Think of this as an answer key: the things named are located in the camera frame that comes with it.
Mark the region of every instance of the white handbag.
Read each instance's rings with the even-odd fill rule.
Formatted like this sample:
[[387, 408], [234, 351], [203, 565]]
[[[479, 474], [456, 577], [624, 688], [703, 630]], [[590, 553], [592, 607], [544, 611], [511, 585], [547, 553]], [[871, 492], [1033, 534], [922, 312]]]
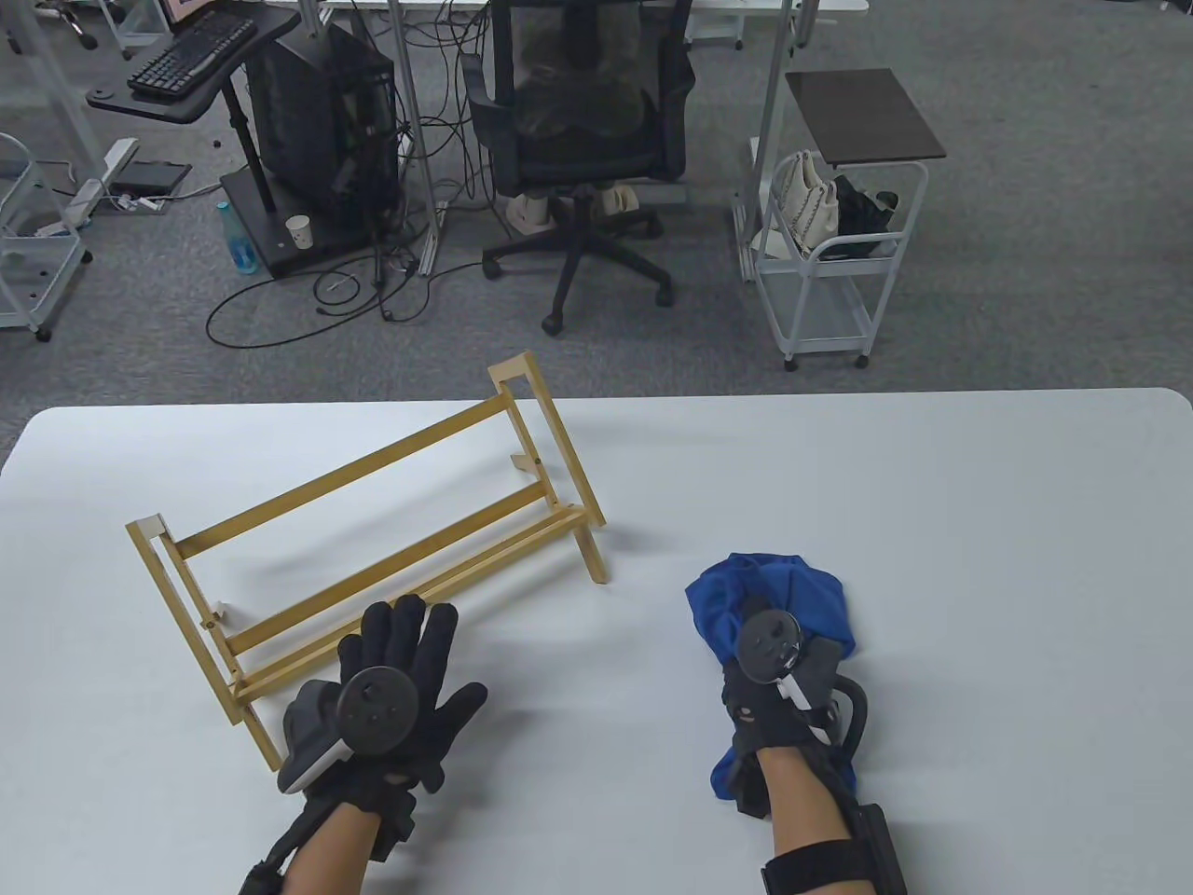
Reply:
[[787, 218], [791, 235], [805, 255], [826, 240], [836, 236], [841, 227], [841, 203], [836, 196], [835, 183], [821, 183], [808, 193], [799, 215]]
[[789, 227], [795, 229], [795, 222], [808, 209], [812, 191], [823, 185], [824, 181], [816, 173], [812, 154], [806, 149], [796, 153], [796, 160], [787, 168], [783, 190], [779, 191], [779, 196], [783, 197], [783, 218], [787, 222]]
[[[816, 172], [816, 165], [812, 162], [812, 154], [808, 149], [802, 149], [796, 153], [795, 161], [787, 166], [787, 169], [783, 178], [783, 184], [779, 189], [780, 198], [780, 214], [787, 222], [787, 227], [793, 234], [799, 233], [797, 229], [797, 222], [803, 220], [805, 214], [810, 208], [817, 203], [814, 196], [820, 196], [820, 192], [824, 189], [824, 181], [821, 175]], [[779, 232], [779, 221], [771, 221], [771, 232], [762, 234], [761, 232], [754, 236], [750, 246], [758, 251], [762, 247], [762, 236], [766, 236], [766, 247], [762, 249], [771, 258], [778, 258], [780, 260], [789, 260], [787, 245], [783, 240], [783, 235]]]

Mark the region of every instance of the computer tower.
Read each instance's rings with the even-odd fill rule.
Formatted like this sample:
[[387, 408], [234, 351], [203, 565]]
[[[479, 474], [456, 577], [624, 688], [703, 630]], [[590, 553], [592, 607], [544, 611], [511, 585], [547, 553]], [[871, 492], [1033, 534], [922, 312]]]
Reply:
[[341, 227], [396, 208], [401, 187], [394, 63], [329, 25], [296, 29], [247, 63], [261, 161]]

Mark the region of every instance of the bamboo stand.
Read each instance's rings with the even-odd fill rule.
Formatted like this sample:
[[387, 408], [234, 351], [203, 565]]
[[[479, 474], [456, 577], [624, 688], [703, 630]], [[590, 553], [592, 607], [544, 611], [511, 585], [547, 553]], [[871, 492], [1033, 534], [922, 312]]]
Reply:
[[[384, 581], [387, 578], [414, 563], [433, 556], [435, 553], [462, 541], [469, 535], [481, 531], [486, 526], [506, 518], [523, 507], [530, 506], [537, 500], [546, 502], [548, 514], [545, 517], [500, 543], [452, 566], [446, 572], [424, 581], [421, 585], [404, 588], [403, 592], [418, 593], [427, 603], [445, 600], [469, 585], [499, 572], [569, 532], [580, 548], [585, 564], [588, 567], [588, 574], [593, 581], [605, 584], [608, 580], [605, 563], [601, 560], [600, 551], [596, 549], [596, 542], [592, 535], [592, 526], [604, 525], [605, 517], [601, 514], [596, 498], [588, 484], [585, 470], [580, 465], [580, 458], [571, 445], [571, 439], [568, 438], [567, 430], [563, 427], [563, 420], [560, 419], [560, 414], [555, 408], [551, 393], [548, 391], [546, 383], [543, 381], [543, 375], [538, 369], [534, 356], [526, 352], [492, 366], [489, 368], [489, 376], [497, 390], [497, 394], [493, 397], [373, 451], [347, 465], [321, 475], [305, 484], [299, 484], [297, 488], [279, 494], [251, 510], [237, 513], [230, 519], [216, 523], [181, 541], [174, 539], [161, 516], [150, 516], [146, 519], [129, 523], [125, 526], [129, 536], [132, 538], [132, 543], [137, 548], [137, 553], [141, 554], [146, 568], [149, 570], [149, 575], [153, 578], [154, 584], [157, 585], [157, 590], [161, 591], [161, 595], [166, 600], [166, 606], [174, 617], [174, 622], [183, 632], [183, 637], [194, 654], [199, 668], [208, 679], [208, 684], [210, 684], [211, 690], [215, 692], [216, 699], [220, 700], [224, 714], [233, 724], [245, 723], [271, 770], [277, 771], [282, 766], [282, 755], [261, 724], [253, 708], [253, 702], [262, 696], [277, 692], [297, 680], [304, 679], [315, 668], [330, 662], [335, 656], [335, 649], [340, 640], [345, 635], [358, 630], [360, 621], [357, 619], [356, 622], [340, 625], [304, 643], [280, 659], [276, 659], [251, 672], [246, 672], [237, 659], [237, 656], [247, 650], [295, 628], [323, 610], [360, 593], [365, 588]], [[543, 416], [546, 419], [548, 428], [551, 431], [551, 436], [555, 438], [560, 452], [563, 455], [563, 462], [568, 468], [568, 473], [580, 493], [581, 506], [561, 504], [556, 496], [555, 488], [546, 474], [546, 469], [543, 467], [538, 449], [531, 439], [530, 430], [526, 428], [526, 422], [518, 411], [513, 393], [507, 384], [509, 381], [519, 377], [525, 377], [530, 382], [531, 391], [538, 400]], [[398, 550], [367, 568], [360, 569], [339, 584], [332, 585], [316, 594], [299, 600], [292, 606], [283, 609], [243, 631], [231, 636], [224, 634], [221, 626], [222, 613], [212, 609], [211, 604], [203, 595], [198, 581], [187, 566], [187, 560], [499, 413], [505, 413], [509, 416], [509, 422], [513, 425], [518, 440], [521, 444], [523, 452], [515, 453], [512, 457], [514, 465], [533, 475], [536, 479], [534, 482], [459, 521], [452, 523], [434, 535], [422, 538], [418, 543]], [[165, 553], [166, 558], [173, 566], [174, 572], [183, 582], [183, 588], [194, 605], [194, 611], [198, 613], [198, 623], [194, 622], [184, 605], [178, 590], [166, 572], [165, 563], [157, 550], [154, 549], [153, 541], [155, 538], [161, 543], [162, 553]], [[200, 628], [211, 638], [215, 652], [227, 667], [228, 674], [230, 674], [230, 680], [224, 680], [215, 658], [203, 641], [199, 632]]]

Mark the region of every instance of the blue towel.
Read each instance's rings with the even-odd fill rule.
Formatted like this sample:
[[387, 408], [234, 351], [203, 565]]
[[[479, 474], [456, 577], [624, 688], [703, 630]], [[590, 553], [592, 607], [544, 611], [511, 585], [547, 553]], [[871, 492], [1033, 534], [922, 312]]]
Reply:
[[[847, 659], [857, 648], [845, 609], [845, 591], [833, 575], [814, 569], [798, 556], [729, 554], [687, 586], [696, 630], [724, 665], [736, 658], [741, 607], [747, 594], [765, 595], [775, 609], [793, 615], [809, 635], [829, 637], [845, 647]], [[735, 759], [733, 748], [712, 769], [712, 791], [731, 801], [728, 779]], [[846, 782], [853, 789], [853, 770]]]

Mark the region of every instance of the slipper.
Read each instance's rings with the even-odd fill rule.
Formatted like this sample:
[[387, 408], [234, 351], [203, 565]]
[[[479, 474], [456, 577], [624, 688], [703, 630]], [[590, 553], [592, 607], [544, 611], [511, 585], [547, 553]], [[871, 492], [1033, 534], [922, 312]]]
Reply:
[[532, 199], [523, 193], [506, 203], [506, 220], [524, 236], [555, 229], [555, 221], [546, 210], [546, 198]]
[[638, 210], [638, 195], [633, 192], [632, 186], [626, 186], [625, 184], [618, 184], [608, 190], [601, 190], [600, 193], [600, 214], [605, 217], [612, 217], [613, 215], [620, 215], [625, 211], [637, 211]]

